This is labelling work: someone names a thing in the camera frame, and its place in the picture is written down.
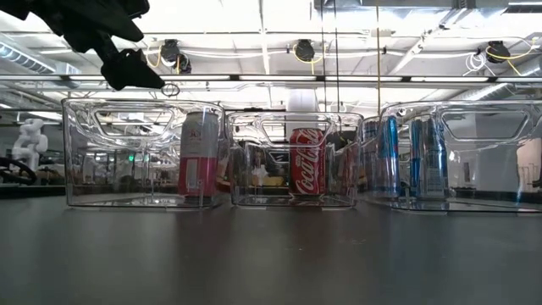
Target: red can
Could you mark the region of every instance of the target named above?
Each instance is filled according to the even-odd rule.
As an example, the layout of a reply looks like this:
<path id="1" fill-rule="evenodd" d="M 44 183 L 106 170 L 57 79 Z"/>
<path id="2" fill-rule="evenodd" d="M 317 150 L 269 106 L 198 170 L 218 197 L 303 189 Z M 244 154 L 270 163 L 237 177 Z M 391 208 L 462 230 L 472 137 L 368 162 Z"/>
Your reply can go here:
<path id="1" fill-rule="evenodd" d="M 290 144 L 322 144 L 290 149 L 290 194 L 319 196 L 325 193 L 325 141 L 318 128 L 294 129 Z"/>

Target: ceiling light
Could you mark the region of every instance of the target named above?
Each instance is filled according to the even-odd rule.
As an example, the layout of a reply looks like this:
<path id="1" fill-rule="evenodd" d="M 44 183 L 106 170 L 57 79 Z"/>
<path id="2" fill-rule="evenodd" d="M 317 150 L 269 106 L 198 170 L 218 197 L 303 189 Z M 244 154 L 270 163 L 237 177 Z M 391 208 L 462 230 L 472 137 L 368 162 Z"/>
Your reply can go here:
<path id="1" fill-rule="evenodd" d="M 11 81 L 46 81 L 62 80 L 58 75 L 0 75 L 0 80 Z"/>
<path id="2" fill-rule="evenodd" d="M 241 75 L 239 76 L 240 80 L 257 80 L 257 81 L 303 81 L 303 80 L 316 80 L 316 76 L 301 76 L 301 75 L 292 75 L 292 76 L 283 76 L 283 75 Z"/>
<path id="3" fill-rule="evenodd" d="M 60 50 L 46 50 L 46 51 L 40 51 L 40 54 L 65 54 L 65 53 L 71 53 L 71 49 L 60 49 Z"/>
<path id="4" fill-rule="evenodd" d="M 411 81 L 427 82 L 485 82 L 489 77 L 412 77 Z"/>
<path id="5" fill-rule="evenodd" d="M 508 3 L 508 5 L 542 5 L 542 2 L 520 2 L 520 3 Z"/>
<path id="6" fill-rule="evenodd" d="M 381 76 L 380 81 L 401 81 L 400 76 Z M 378 76 L 326 76 L 326 81 L 379 81 Z"/>
<path id="7" fill-rule="evenodd" d="M 71 80 L 79 80 L 79 81 L 104 81 L 105 78 L 101 75 L 85 75 L 85 76 L 69 76 Z"/>
<path id="8" fill-rule="evenodd" d="M 62 120 L 62 115 L 57 114 L 57 113 L 52 113 L 52 112 L 30 111 L 29 114 L 32 114 L 44 119 Z"/>
<path id="9" fill-rule="evenodd" d="M 164 75 L 163 80 L 229 80 L 229 75 Z"/>
<path id="10" fill-rule="evenodd" d="M 542 82 L 542 77 L 499 77 L 497 82 Z"/>

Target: gray table surface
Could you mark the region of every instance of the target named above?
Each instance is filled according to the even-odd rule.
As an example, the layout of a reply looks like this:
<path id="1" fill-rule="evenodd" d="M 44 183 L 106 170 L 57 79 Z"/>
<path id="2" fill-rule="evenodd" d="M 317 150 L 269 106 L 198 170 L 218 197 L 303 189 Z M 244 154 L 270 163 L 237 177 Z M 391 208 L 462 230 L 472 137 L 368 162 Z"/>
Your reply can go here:
<path id="1" fill-rule="evenodd" d="M 542 218 L 2 201 L 0 304 L 542 304 Z"/>

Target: ceiling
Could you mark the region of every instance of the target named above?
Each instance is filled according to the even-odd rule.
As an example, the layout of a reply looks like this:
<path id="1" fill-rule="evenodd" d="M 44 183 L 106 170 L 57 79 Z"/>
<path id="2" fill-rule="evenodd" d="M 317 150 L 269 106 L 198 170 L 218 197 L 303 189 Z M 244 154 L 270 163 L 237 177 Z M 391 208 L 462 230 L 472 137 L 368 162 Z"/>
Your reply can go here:
<path id="1" fill-rule="evenodd" d="M 311 65 L 300 62 L 290 52 L 298 39 L 312 40 L 316 58 L 324 50 L 327 53 L 313 65 L 315 75 L 376 75 L 378 72 L 423 76 L 516 75 L 507 62 L 479 62 L 484 56 L 476 56 L 478 49 L 483 52 L 488 41 L 496 40 L 503 41 L 512 56 L 528 53 L 512 60 L 515 67 L 540 56 L 542 41 L 537 41 L 542 37 L 540 14 L 506 14 L 506 4 L 476 9 L 437 5 L 442 2 L 429 2 L 435 5 L 432 8 L 424 7 L 427 5 L 424 1 L 411 1 L 408 7 L 387 5 L 380 8 L 377 15 L 377 9 L 370 6 L 321 14 L 310 0 L 151 0 L 151 10 L 135 20 L 145 38 L 141 42 L 128 42 L 115 37 L 113 41 L 121 49 L 142 48 L 149 62 L 155 64 L 163 40 L 178 39 L 181 50 L 190 58 L 192 74 L 199 75 L 310 75 Z M 5 35 L 0 40 L 8 39 L 45 60 L 71 64 L 85 75 L 99 74 L 101 61 L 95 53 L 71 52 L 66 41 L 52 34 L 34 15 L 22 21 L 0 13 L 0 32 Z M 385 54 L 377 56 L 379 47 L 385 48 Z M 0 64 L 2 74 L 30 73 L 5 60 L 0 59 Z M 163 64 L 154 69 L 161 75 L 174 73 Z M 45 85 L 14 84 L 52 100 L 84 95 L 166 98 L 146 91 L 75 90 L 68 93 L 64 87 L 40 92 L 39 87 Z M 232 108 L 279 107 L 281 101 L 287 100 L 291 86 L 272 85 L 245 86 L 232 91 L 187 89 L 177 98 L 223 101 Z M 453 97 L 467 89 L 384 87 L 378 94 L 374 87 L 349 86 L 340 87 L 338 94 L 336 88 L 324 84 L 314 87 L 318 100 L 327 107 L 336 107 L 340 100 L 345 110 L 366 116 L 377 113 L 379 98 L 382 105 L 436 100 Z"/>

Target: soda can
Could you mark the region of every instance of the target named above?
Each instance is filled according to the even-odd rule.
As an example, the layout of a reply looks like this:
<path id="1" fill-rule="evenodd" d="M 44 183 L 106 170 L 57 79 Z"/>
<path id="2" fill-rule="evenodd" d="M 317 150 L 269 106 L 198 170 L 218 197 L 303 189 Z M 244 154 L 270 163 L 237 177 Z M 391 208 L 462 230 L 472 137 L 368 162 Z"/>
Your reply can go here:
<path id="1" fill-rule="evenodd" d="M 290 144 L 292 145 L 290 148 L 290 194 L 294 197 L 323 195 L 325 193 L 324 134 L 318 128 L 297 128 L 292 131 Z M 311 146 L 297 147 L 296 144 L 311 144 Z"/>
<path id="2" fill-rule="evenodd" d="M 448 189 L 448 166 L 444 128 L 430 118 L 422 124 L 425 160 L 421 165 L 423 183 L 419 197 L 445 197 Z"/>
<path id="3" fill-rule="evenodd" d="M 376 137 L 379 132 L 379 122 L 365 121 L 363 123 L 363 140 L 367 141 Z"/>
<path id="4" fill-rule="evenodd" d="M 211 197 L 216 192 L 218 115 L 186 115 L 180 137 L 179 194 Z"/>
<path id="5" fill-rule="evenodd" d="M 387 197 L 397 197 L 401 193 L 399 177 L 399 135 L 397 119 L 390 116 L 384 119 L 379 138 L 379 177 L 380 189 Z"/>
<path id="6" fill-rule="evenodd" d="M 356 190 L 359 179 L 359 168 L 356 165 L 356 159 L 359 158 L 359 147 L 350 145 L 345 147 L 343 156 L 342 181 L 340 183 L 340 194 L 350 196 L 351 192 Z"/>
<path id="7" fill-rule="evenodd" d="M 423 150 L 421 140 L 422 120 L 416 119 L 410 124 L 410 194 L 420 192 L 420 158 Z"/>

